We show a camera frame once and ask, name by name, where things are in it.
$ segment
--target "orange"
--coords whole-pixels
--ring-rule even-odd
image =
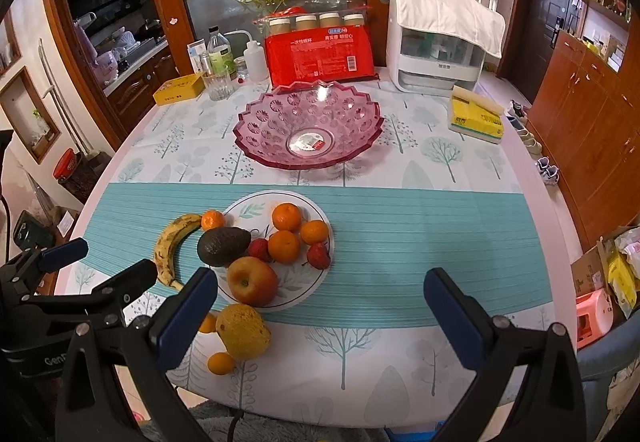
[[[210,209],[202,216],[200,225],[205,231],[215,229],[216,227],[222,227],[225,225],[225,216],[220,211]]]
[[[285,202],[273,210],[271,221],[279,231],[295,231],[302,223],[302,213],[295,204]]]
[[[311,220],[300,228],[300,238],[307,245],[321,244],[328,237],[329,228],[322,220]]]
[[[216,375],[226,375],[230,374],[234,371],[236,367],[236,362],[234,358],[231,357],[226,352],[218,352],[217,354],[213,354],[207,360],[207,368],[209,372]]]
[[[198,328],[198,332],[202,332],[203,334],[210,334],[216,331],[216,317],[207,312],[207,315],[204,317],[200,328]]]
[[[291,231],[276,231],[269,237],[268,250],[276,262],[293,263],[300,252],[300,240]]]

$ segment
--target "dining table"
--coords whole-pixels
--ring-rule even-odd
[[[198,332],[167,377],[218,403],[273,418],[341,427],[402,427],[447,418],[474,378],[458,361],[422,282],[443,267],[489,315],[517,326],[566,325],[575,346],[575,292],[562,231],[546,187],[505,116],[498,145],[449,130],[449,98],[400,92],[379,79],[344,83],[380,105],[382,133],[355,158],[286,170],[248,158],[233,133],[238,114],[269,89],[243,84],[227,99],[154,107],[117,150],[82,209],[74,237],[85,259],[60,271],[57,294],[85,294],[152,259],[163,228],[184,213],[217,209],[234,225],[269,222],[281,202],[305,202],[331,228],[332,265],[278,273],[273,308],[260,313],[268,350],[216,375],[225,347]],[[203,263],[202,230],[176,251],[186,282]],[[234,300],[217,269],[220,311]],[[124,310],[153,315],[177,291],[159,282]],[[502,403],[513,401],[513,373]]]

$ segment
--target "white appliance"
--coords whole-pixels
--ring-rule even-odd
[[[504,19],[476,0],[390,0],[386,66],[403,92],[473,90],[485,53],[502,56]]]

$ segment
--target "pink table edge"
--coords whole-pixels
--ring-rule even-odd
[[[140,135],[143,129],[145,129],[157,112],[158,106],[151,109],[115,153],[113,159],[100,176],[100,179],[87,199],[78,217],[76,227],[71,236],[72,239],[84,235],[89,220],[95,211],[95,207],[100,201],[102,193],[104,193],[104,190],[113,178],[122,159],[129,151],[134,140]],[[538,237],[540,238],[540,246],[542,247],[542,252],[545,257],[546,269],[551,285],[551,295],[556,308],[556,321],[563,323],[567,327],[575,349],[577,340],[575,290],[571,276],[569,254],[564,244],[562,229],[560,228],[560,223],[558,222],[551,198],[546,191],[546,187],[535,168],[527,148],[522,144],[522,141],[508,120],[503,117],[502,121],[504,124],[504,136],[501,142],[502,149],[522,188],[529,212],[531,213]],[[70,267],[65,267],[60,270],[56,283],[56,294],[64,293],[70,273]]]

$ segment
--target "dark front door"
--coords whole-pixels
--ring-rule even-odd
[[[529,0],[520,45],[509,81],[531,102],[545,77],[556,18],[566,18],[569,0]]]

